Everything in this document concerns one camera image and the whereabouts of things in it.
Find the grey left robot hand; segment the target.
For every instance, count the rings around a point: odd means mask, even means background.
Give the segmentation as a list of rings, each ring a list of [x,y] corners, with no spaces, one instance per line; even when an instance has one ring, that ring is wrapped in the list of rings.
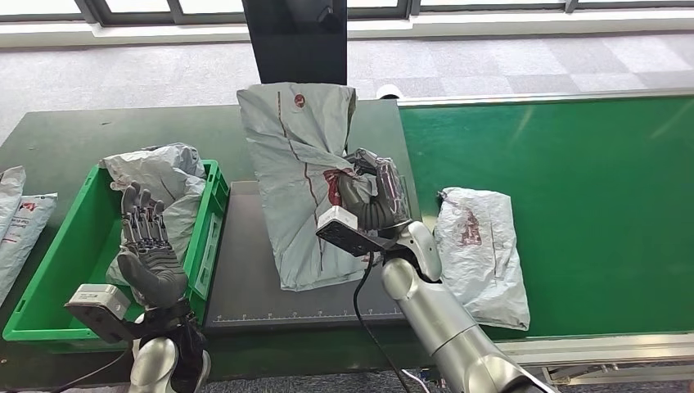
[[[123,191],[120,202],[124,240],[116,261],[124,281],[146,309],[169,308],[187,289],[185,270],[169,242],[165,204],[137,182]]]

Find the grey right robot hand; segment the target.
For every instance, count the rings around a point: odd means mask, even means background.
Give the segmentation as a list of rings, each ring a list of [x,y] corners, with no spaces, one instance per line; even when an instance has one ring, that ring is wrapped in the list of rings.
[[[359,148],[345,159],[353,165],[353,174],[342,174],[338,190],[342,205],[358,219],[365,231],[394,228],[412,220],[408,194],[392,159]],[[359,186],[370,174],[376,182],[376,193],[363,196]]]

